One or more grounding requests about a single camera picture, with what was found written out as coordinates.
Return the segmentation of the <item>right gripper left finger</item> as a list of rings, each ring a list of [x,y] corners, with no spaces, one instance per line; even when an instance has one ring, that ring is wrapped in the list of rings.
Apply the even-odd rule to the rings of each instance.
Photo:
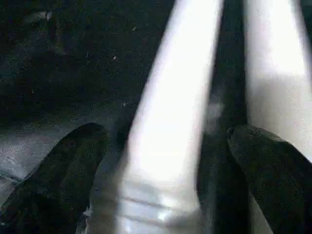
[[[1,205],[0,232],[75,233],[108,143],[108,132],[96,123],[63,137]]]

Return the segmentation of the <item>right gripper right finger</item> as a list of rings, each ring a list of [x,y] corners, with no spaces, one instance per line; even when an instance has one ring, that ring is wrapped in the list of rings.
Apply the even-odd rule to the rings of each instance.
[[[227,133],[230,152],[275,234],[312,232],[312,164],[292,144],[252,125]]]

